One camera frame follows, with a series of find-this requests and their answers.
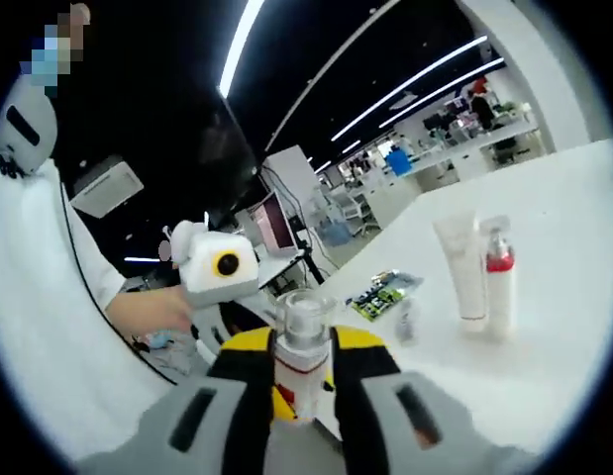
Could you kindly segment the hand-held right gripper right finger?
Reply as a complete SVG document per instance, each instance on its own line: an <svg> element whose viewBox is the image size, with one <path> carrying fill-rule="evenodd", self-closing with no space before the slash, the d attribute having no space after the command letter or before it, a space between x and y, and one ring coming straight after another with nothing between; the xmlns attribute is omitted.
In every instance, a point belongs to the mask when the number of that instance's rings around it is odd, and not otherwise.
<svg viewBox="0 0 613 475"><path fill-rule="evenodd" d="M462 403L403 372L383 340L331 329L335 416L351 474L481 474L484 439Z"/></svg>

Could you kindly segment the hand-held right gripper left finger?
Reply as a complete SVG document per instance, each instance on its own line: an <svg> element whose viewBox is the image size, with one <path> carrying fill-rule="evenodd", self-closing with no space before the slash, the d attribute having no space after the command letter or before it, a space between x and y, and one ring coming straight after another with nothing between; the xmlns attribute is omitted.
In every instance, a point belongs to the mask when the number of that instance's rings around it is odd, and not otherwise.
<svg viewBox="0 0 613 475"><path fill-rule="evenodd" d="M132 455L134 474L261 474L273 419L275 331L226 341L208 373L147 410Z"/></svg>

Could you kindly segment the person's left hand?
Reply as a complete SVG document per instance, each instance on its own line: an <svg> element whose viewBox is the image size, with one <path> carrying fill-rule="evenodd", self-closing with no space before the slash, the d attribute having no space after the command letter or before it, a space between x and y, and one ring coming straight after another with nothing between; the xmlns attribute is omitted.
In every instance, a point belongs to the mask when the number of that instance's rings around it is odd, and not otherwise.
<svg viewBox="0 0 613 475"><path fill-rule="evenodd" d="M160 331L190 333L192 308L181 285L142 292L137 296L139 334Z"/></svg>

